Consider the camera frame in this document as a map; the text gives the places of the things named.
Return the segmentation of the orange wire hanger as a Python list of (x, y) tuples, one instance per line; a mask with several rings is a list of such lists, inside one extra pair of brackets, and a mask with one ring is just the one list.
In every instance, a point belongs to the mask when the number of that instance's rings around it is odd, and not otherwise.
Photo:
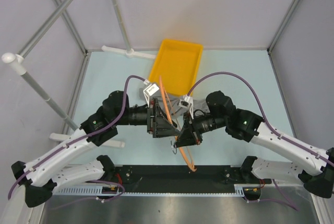
[[(164, 109), (165, 109), (165, 113), (168, 119), (168, 122), (172, 125), (172, 118), (171, 118), (171, 114), (170, 114), (170, 110), (168, 107), (168, 101), (170, 101), (170, 99), (167, 96), (167, 93), (165, 92), (165, 88), (163, 85), (163, 81), (162, 81), (162, 77), (159, 76), (159, 88), (162, 94), (162, 101), (163, 101), (163, 105), (164, 105)], [(179, 152), (182, 155), (183, 160), (185, 161), (186, 165), (188, 166), (188, 168), (192, 171), (192, 172), (196, 172), (197, 168), (195, 167), (191, 152), (189, 151), (188, 148), (186, 148), (188, 155), (186, 154), (185, 150), (183, 149), (183, 147), (179, 148)]]

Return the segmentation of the grey tank top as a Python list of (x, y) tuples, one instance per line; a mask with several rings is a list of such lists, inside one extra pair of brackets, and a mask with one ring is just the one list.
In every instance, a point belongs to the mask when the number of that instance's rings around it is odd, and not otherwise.
[[(160, 107), (163, 107), (161, 93), (158, 91), (158, 92), (156, 92), (154, 94), (154, 96), (158, 98), (158, 102), (159, 102)], [(168, 99), (167, 99), (167, 103), (168, 103), (168, 108), (170, 110), (170, 114), (172, 116), (181, 116), (181, 115), (183, 115), (186, 112), (186, 109), (183, 108), (183, 107), (180, 107), (178, 105), (179, 100), (182, 97), (177, 97), (177, 96), (171, 95), (169, 93), (168, 93), (168, 96), (169, 96), (169, 99), (170, 99), (170, 102), (171, 102), (171, 105), (170, 105), (169, 102), (168, 102)], [(205, 99), (194, 100), (194, 111), (196, 109), (200, 109), (200, 110), (208, 113), (209, 112), (209, 108), (208, 108), (208, 106), (206, 104), (206, 100)]]

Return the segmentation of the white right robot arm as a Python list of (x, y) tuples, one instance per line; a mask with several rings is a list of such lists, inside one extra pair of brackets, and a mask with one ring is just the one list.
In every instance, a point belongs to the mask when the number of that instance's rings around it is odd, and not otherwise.
[(200, 116), (184, 114), (184, 124), (174, 147), (200, 145), (204, 133), (224, 128), (234, 139), (265, 147), (286, 162), (248, 156), (240, 167), (247, 183), (271, 179), (302, 185), (308, 192), (331, 198), (333, 191), (333, 149), (321, 149), (284, 134), (270, 126), (263, 117), (238, 109), (221, 91), (207, 95), (209, 111)]

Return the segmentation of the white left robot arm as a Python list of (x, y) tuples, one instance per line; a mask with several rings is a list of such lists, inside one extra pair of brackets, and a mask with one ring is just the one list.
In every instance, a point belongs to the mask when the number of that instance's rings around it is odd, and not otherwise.
[(12, 164), (18, 185), (25, 190), (26, 205), (37, 207), (64, 187), (88, 181), (113, 180), (116, 168), (107, 155), (100, 155), (88, 164), (69, 169), (66, 166), (115, 137), (119, 125), (144, 125), (154, 138), (179, 134), (177, 124), (168, 120), (156, 98), (150, 99), (149, 104), (130, 107), (128, 95), (114, 91), (96, 113), (81, 123), (66, 140), (33, 161)]

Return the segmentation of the yellow plastic tray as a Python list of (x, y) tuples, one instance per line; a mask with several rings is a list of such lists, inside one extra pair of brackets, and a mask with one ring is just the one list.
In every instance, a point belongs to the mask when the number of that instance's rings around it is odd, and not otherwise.
[(154, 60), (148, 80), (162, 82), (165, 91), (174, 96), (187, 94), (195, 84), (203, 45), (164, 39)]

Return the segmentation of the white clothes rack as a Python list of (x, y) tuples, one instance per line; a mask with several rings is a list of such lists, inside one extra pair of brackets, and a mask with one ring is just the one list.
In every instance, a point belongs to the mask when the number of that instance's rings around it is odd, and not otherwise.
[[(141, 39), (130, 18), (143, 11), (146, 0), (117, 1), (132, 46), (156, 45), (151, 34)], [(55, 9), (52, 0), (1, 0), (1, 53), (18, 53)], [(86, 47), (122, 45), (111, 0), (73, 0), (68, 9)], [(83, 57), (64, 21), (58, 19), (23, 64), (56, 103), (67, 109)], [(50, 150), (47, 137), (63, 124), (15, 71), (1, 64), (1, 154), (10, 163)]]

